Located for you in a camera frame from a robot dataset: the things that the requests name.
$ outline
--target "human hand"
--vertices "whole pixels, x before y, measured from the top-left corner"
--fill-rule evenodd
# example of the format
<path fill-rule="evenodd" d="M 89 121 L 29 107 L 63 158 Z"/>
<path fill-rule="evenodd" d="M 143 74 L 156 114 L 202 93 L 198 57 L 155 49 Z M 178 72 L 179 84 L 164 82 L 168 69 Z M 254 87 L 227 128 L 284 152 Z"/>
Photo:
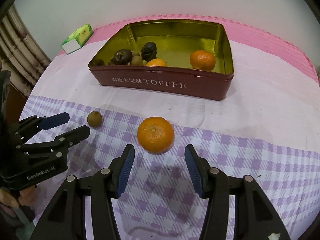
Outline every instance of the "human hand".
<path fill-rule="evenodd" d="M 21 190 L 17 200 L 9 192 L 0 189 L 0 202 L 14 208 L 19 208 L 19 204 L 22 206 L 31 206 L 36 201 L 35 191 L 35 186 Z"/>

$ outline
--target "mandarin orange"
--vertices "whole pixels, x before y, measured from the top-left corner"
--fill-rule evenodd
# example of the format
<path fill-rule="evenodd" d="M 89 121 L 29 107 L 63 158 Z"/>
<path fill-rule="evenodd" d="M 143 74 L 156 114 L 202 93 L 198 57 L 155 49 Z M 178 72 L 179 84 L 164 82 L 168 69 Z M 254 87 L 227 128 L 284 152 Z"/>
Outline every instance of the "mandarin orange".
<path fill-rule="evenodd" d="M 138 127 L 137 135 L 142 148 L 151 153 L 164 152 L 174 140 L 172 125 L 159 116 L 143 120 Z"/>
<path fill-rule="evenodd" d="M 197 50 L 190 55 L 190 64 L 193 69 L 211 71 L 216 65 L 216 59 L 208 51 Z"/>
<path fill-rule="evenodd" d="M 162 59 L 155 58 L 153 60 L 150 60 L 148 63 L 146 63 L 145 66 L 167 67 L 167 64 Z"/>

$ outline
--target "curtain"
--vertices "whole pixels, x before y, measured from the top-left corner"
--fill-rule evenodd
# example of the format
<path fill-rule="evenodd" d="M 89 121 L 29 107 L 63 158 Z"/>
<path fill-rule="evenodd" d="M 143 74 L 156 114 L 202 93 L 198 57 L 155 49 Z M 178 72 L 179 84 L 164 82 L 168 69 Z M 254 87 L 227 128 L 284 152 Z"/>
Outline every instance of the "curtain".
<path fill-rule="evenodd" d="M 0 23 L 0 69 L 11 71 L 12 86 L 27 98 L 49 64 L 12 5 Z"/>

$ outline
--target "tissue box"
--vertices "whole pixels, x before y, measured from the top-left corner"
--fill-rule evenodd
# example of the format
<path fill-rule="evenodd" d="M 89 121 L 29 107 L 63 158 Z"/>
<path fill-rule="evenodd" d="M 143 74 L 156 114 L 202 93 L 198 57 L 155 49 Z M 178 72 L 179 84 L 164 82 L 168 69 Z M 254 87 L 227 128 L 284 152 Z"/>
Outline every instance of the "tissue box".
<path fill-rule="evenodd" d="M 90 24 L 86 24 L 75 30 L 61 45 L 65 53 L 70 54 L 80 48 L 87 42 L 93 30 Z"/>

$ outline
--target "checkered tablecloth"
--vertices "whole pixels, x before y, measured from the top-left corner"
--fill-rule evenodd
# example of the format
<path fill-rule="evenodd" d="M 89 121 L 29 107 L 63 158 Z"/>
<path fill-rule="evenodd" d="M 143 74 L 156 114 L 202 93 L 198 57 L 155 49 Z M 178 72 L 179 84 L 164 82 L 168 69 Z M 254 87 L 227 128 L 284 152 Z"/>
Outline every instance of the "checkered tablecloth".
<path fill-rule="evenodd" d="M 245 174 L 252 175 L 289 233 L 293 224 L 320 209 L 320 180 L 317 176 L 320 155 L 316 152 L 175 125 L 173 147 L 164 154 L 151 155 L 137 142 L 136 131 L 142 118 L 37 96 L 30 96 L 21 119 L 35 114 L 69 113 L 69 123 L 41 131 L 29 141 L 43 142 L 86 124 L 88 113 L 94 110 L 102 114 L 103 125 L 91 129 L 87 140 L 69 149 L 68 171 L 39 185 L 36 220 L 66 176 L 93 175 L 120 156 L 127 143 L 134 145 L 136 156 L 127 188 L 115 202 L 114 211 L 167 236 L 198 239 L 204 221 L 207 201 L 199 199 L 192 187 L 184 161 L 187 144 L 193 144 L 199 156 L 227 175 L 240 178 Z M 234 212 L 235 202 L 231 198 L 228 239 L 233 238 Z"/>

